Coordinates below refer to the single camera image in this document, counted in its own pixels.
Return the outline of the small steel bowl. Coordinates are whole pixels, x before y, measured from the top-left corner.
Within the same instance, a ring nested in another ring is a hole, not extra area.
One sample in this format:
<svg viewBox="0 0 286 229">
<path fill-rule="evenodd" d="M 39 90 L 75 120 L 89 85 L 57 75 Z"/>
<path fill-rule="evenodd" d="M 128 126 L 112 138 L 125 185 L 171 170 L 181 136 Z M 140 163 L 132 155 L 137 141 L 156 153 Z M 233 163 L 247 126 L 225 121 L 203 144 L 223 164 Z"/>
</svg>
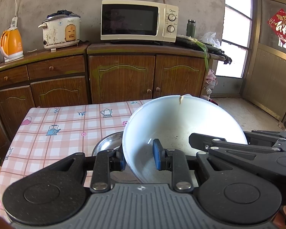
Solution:
<svg viewBox="0 0 286 229">
<path fill-rule="evenodd" d="M 95 146 L 92 156 L 96 156 L 99 152 L 103 150 L 118 150 L 122 145 L 122 136 L 123 132 L 112 133 L 102 140 L 100 140 Z M 129 166 L 126 165 L 125 170 L 122 172 L 111 172 L 111 183 L 112 185 L 117 183 L 126 183 L 126 184 L 139 184 L 139 181 L 135 175 L 130 170 Z"/>
</svg>

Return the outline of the large white bowl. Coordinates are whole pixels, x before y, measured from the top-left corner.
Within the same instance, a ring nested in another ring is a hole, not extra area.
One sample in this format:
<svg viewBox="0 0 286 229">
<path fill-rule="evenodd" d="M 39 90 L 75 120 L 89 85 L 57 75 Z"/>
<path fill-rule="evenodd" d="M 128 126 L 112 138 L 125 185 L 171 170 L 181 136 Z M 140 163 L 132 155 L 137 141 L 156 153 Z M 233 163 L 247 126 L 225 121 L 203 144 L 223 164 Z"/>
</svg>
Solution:
<svg viewBox="0 0 286 229">
<path fill-rule="evenodd" d="M 220 106 L 191 95 L 164 96 L 145 103 L 128 120 L 122 138 L 128 167 L 142 184 L 169 183 L 171 173 L 156 168 L 153 140 L 194 156 L 198 150 L 189 144 L 193 133 L 247 143 L 239 124 Z"/>
</svg>

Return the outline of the pink checked tablecloth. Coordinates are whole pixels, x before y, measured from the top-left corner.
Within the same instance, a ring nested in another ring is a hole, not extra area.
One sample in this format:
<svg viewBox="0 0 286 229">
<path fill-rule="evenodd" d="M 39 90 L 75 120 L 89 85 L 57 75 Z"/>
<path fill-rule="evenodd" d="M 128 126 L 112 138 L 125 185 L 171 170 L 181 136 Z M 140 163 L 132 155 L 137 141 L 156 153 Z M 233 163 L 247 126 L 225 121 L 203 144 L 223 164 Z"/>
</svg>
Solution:
<svg viewBox="0 0 286 229">
<path fill-rule="evenodd" d="M 5 189 L 17 180 L 73 153 L 90 156 L 100 140 L 123 131 L 147 100 L 31 108 L 17 129 L 0 171 L 0 216 Z"/>
</svg>

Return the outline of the pink cloth hanging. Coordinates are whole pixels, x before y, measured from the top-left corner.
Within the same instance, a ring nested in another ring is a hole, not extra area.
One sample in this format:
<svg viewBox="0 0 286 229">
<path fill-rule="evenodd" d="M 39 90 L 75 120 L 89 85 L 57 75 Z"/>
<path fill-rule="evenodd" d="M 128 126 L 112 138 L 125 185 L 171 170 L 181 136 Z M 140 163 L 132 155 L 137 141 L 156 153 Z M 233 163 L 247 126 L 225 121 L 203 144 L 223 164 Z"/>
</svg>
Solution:
<svg viewBox="0 0 286 229">
<path fill-rule="evenodd" d="M 218 84 L 217 77 L 212 69 L 209 69 L 208 74 L 206 75 L 205 84 L 206 87 L 210 88 L 211 90 L 214 89 Z"/>
</svg>

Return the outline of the brown wooden sideboard cabinet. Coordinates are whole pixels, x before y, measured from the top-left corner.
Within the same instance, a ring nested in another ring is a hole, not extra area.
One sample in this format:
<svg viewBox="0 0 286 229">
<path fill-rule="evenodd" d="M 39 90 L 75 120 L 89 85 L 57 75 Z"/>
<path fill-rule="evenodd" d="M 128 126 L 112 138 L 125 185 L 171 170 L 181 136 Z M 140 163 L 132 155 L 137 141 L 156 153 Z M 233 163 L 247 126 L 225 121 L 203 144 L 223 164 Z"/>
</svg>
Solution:
<svg viewBox="0 0 286 229">
<path fill-rule="evenodd" d="M 89 44 L 37 51 L 0 64 L 0 148 L 33 107 L 76 106 L 191 94 L 219 56 L 176 46 Z"/>
</svg>

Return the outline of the green onion stalk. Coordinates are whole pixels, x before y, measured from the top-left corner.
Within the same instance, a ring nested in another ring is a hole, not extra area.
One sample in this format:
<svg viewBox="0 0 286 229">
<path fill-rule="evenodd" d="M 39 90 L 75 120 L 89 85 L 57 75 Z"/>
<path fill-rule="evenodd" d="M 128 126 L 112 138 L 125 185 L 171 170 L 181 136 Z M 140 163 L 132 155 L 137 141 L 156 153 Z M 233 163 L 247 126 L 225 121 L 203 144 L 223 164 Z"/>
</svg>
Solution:
<svg viewBox="0 0 286 229">
<path fill-rule="evenodd" d="M 179 43 L 181 46 L 189 49 L 198 49 L 203 52 L 203 58 L 205 61 L 206 71 L 209 71 L 209 61 L 208 61 L 208 48 L 203 42 L 200 42 L 197 38 L 191 38 L 185 35 L 177 35 L 176 43 Z"/>
</svg>

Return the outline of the black induction cooktop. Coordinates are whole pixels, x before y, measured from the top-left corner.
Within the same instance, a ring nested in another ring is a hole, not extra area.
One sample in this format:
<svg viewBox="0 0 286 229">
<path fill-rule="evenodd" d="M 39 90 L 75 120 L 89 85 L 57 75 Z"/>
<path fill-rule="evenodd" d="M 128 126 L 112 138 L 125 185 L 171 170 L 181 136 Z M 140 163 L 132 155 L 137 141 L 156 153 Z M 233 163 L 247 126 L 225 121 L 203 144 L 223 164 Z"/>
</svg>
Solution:
<svg viewBox="0 0 286 229">
<path fill-rule="evenodd" d="M 204 54 L 215 54 L 217 56 L 221 56 L 223 57 L 224 60 L 224 64 L 231 64 L 232 63 L 232 59 L 227 56 L 223 50 L 212 46 L 212 44 L 209 43 L 204 43 L 201 40 L 198 40 L 196 38 L 192 38 L 189 36 L 185 36 L 185 35 L 178 35 L 176 37 L 176 41 L 175 44 L 178 46 L 182 46 L 188 49 L 192 49 L 192 50 L 197 50 L 197 51 L 203 51 Z"/>
</svg>

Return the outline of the white plastic bag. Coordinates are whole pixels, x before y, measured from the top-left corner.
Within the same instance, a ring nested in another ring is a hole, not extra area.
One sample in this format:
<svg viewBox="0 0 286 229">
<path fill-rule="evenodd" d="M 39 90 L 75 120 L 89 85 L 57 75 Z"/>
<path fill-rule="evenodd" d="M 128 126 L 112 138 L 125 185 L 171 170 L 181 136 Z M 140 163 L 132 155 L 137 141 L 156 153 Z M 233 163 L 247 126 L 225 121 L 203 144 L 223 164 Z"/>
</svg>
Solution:
<svg viewBox="0 0 286 229">
<path fill-rule="evenodd" d="M 207 32 L 205 33 L 201 39 L 200 39 L 203 43 L 205 44 L 210 44 L 212 45 L 213 47 L 216 47 L 216 48 L 221 48 L 221 43 L 220 41 L 216 38 L 216 32 Z"/>
</svg>

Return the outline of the red paper door decoration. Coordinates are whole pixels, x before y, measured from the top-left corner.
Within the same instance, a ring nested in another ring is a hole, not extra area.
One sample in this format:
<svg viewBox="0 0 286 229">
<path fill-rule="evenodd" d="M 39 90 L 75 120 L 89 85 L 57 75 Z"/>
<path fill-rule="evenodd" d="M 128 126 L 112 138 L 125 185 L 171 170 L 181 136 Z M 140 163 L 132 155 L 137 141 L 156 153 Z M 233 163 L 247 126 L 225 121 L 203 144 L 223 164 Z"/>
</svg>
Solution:
<svg viewBox="0 0 286 229">
<path fill-rule="evenodd" d="M 282 44 L 286 43 L 286 11 L 280 9 L 273 17 L 268 19 L 268 25 L 278 36 Z"/>
</svg>

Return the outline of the green thermos bottle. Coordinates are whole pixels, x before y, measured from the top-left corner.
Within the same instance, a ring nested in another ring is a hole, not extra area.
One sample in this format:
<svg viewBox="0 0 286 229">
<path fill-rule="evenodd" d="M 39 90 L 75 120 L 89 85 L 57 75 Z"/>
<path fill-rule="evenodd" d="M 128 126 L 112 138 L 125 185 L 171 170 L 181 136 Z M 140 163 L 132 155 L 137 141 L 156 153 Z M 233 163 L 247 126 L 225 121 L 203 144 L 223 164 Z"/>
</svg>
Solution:
<svg viewBox="0 0 286 229">
<path fill-rule="evenodd" d="M 194 38 L 196 29 L 196 21 L 188 19 L 186 26 L 186 35 L 188 37 Z"/>
</svg>

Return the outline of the white rice cooker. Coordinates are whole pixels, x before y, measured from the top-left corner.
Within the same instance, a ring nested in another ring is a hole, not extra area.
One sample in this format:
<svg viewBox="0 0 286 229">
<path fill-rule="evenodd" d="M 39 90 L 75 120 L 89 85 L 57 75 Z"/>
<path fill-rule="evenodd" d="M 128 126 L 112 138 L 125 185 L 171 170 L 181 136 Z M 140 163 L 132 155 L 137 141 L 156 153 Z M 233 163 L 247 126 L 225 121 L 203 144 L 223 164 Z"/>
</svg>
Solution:
<svg viewBox="0 0 286 229">
<path fill-rule="evenodd" d="M 68 10 L 58 10 L 50 14 L 38 26 L 43 32 L 44 49 L 73 46 L 80 41 L 80 15 Z"/>
</svg>

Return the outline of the cream microwave oven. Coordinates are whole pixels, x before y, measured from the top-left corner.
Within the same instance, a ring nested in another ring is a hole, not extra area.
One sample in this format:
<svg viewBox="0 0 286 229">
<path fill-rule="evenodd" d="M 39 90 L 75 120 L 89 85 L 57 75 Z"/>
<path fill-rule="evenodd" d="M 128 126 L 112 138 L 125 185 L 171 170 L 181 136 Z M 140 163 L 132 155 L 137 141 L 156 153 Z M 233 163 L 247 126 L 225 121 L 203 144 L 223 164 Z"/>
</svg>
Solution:
<svg viewBox="0 0 286 229">
<path fill-rule="evenodd" d="M 101 40 L 175 42 L 177 6 L 137 0 L 103 0 Z"/>
</svg>

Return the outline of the orange electric kettle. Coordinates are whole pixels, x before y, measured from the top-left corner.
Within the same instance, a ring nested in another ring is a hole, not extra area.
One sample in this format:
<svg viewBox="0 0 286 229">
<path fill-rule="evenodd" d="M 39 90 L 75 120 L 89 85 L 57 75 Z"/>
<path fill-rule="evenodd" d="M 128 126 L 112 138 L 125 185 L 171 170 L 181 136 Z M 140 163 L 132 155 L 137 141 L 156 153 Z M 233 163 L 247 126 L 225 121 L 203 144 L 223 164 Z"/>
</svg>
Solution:
<svg viewBox="0 0 286 229">
<path fill-rule="evenodd" d="M 10 62 L 24 57 L 22 38 L 17 27 L 5 30 L 0 37 L 0 52 L 4 62 Z"/>
</svg>

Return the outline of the white power strip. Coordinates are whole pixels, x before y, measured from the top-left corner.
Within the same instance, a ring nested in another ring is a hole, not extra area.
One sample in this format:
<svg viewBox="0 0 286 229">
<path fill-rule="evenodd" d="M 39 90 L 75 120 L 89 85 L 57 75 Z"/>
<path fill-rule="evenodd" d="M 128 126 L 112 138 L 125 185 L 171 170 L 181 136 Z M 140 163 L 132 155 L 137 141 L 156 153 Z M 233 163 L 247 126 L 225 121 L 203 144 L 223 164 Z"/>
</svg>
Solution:
<svg viewBox="0 0 286 229">
<path fill-rule="evenodd" d="M 18 17 L 13 17 L 12 21 L 11 21 L 10 28 L 16 28 L 17 27 L 17 21 L 18 21 Z"/>
</svg>

